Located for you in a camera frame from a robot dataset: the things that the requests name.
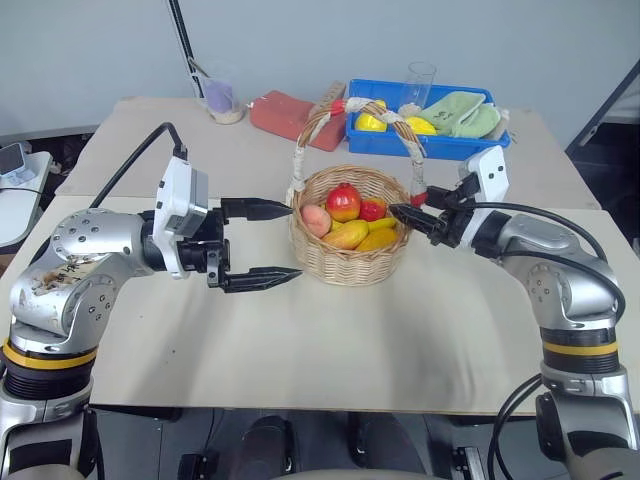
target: white wall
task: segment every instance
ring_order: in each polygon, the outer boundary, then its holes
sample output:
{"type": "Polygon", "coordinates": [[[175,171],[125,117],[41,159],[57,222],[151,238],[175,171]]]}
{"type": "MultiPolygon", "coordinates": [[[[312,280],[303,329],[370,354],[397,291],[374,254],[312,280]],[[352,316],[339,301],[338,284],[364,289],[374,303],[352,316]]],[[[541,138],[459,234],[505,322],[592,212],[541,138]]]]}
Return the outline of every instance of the white wall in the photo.
{"type": "MultiPolygon", "coordinates": [[[[564,147],[640,57],[637,0],[181,0],[194,53],[248,98],[315,99],[334,79],[437,83],[531,107],[564,147]]],[[[0,0],[0,137],[99,123],[128,95],[188,96],[165,0],[0,0]]]]}
{"type": "Polygon", "coordinates": [[[180,51],[164,0],[0,0],[0,138],[86,130],[124,96],[192,95],[180,51]]]}

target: metal bracket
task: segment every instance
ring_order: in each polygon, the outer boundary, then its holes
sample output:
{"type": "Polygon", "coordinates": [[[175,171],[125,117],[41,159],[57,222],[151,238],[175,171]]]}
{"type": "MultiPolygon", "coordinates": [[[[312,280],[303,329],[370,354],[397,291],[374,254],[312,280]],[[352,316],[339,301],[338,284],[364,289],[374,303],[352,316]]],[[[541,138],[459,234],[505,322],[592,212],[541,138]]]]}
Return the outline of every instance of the metal bracket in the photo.
{"type": "Polygon", "coordinates": [[[458,447],[452,452],[452,463],[456,469],[454,479],[485,480],[482,459],[476,447],[458,447]]]}

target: green cloth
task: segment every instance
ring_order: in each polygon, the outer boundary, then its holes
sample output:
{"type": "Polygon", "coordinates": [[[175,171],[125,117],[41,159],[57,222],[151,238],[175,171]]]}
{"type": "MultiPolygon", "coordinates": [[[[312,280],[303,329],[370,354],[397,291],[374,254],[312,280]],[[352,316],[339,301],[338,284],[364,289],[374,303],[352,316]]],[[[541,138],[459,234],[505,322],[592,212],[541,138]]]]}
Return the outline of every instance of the green cloth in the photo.
{"type": "Polygon", "coordinates": [[[490,103],[483,103],[462,122],[453,126],[452,137],[480,138],[491,132],[500,121],[500,113],[490,103]]]}
{"type": "Polygon", "coordinates": [[[483,93],[451,92],[418,116],[433,125],[438,135],[451,135],[457,125],[471,115],[485,100],[483,93]]]}

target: glass cup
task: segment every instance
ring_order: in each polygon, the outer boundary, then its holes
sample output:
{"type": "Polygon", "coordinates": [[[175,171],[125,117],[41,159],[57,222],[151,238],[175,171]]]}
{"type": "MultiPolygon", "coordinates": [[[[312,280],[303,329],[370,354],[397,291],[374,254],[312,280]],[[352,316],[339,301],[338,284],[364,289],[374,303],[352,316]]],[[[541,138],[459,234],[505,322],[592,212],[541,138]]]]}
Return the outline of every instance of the glass cup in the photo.
{"type": "Polygon", "coordinates": [[[436,75],[436,67],[427,62],[412,62],[409,64],[409,72],[402,91],[398,112],[400,115],[410,117],[416,115],[427,106],[429,92],[436,75]]]}
{"type": "Polygon", "coordinates": [[[236,123],[242,119],[244,105],[238,100],[237,70],[233,65],[216,62],[207,70],[209,76],[198,74],[207,110],[216,122],[236,123]]]}

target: wicker basket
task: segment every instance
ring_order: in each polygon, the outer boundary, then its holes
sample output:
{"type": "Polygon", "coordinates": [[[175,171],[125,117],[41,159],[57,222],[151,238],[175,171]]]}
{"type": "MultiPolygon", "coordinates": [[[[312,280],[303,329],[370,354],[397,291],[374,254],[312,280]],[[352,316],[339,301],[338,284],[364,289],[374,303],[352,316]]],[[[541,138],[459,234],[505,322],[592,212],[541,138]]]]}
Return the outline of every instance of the wicker basket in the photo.
{"type": "Polygon", "coordinates": [[[391,275],[409,240],[409,229],[398,224],[396,242],[370,252],[341,250],[317,238],[302,221],[300,208],[304,205],[324,203],[329,190],[342,182],[356,187],[363,197],[381,197],[387,204],[409,201],[409,195],[402,186],[394,178],[378,170],[351,166],[322,170],[309,178],[307,187],[293,197],[293,249],[296,258],[307,270],[327,283],[370,285],[391,275]]]}
{"type": "MultiPolygon", "coordinates": [[[[424,150],[404,120],[393,112],[387,112],[386,109],[369,99],[349,99],[348,101],[343,100],[343,102],[343,107],[346,107],[343,111],[371,113],[396,128],[398,134],[405,140],[405,145],[407,145],[414,162],[412,193],[414,183],[418,182],[423,185],[422,158],[424,150]],[[420,156],[419,168],[416,168],[415,157],[417,155],[420,156]]],[[[309,273],[325,282],[349,286],[371,285],[384,280],[394,271],[409,240],[410,230],[398,223],[395,227],[398,238],[387,247],[369,252],[342,250],[313,235],[302,221],[300,208],[304,205],[324,203],[329,191],[343,182],[352,184],[363,197],[381,197],[387,204],[408,203],[410,199],[406,190],[396,179],[372,168],[349,165],[333,167],[317,172],[306,182],[301,180],[304,147],[313,141],[331,114],[335,113],[335,106],[331,109],[327,107],[316,113],[309,119],[298,138],[294,156],[294,179],[288,195],[293,209],[290,223],[291,240],[296,258],[305,265],[309,273]]]]}

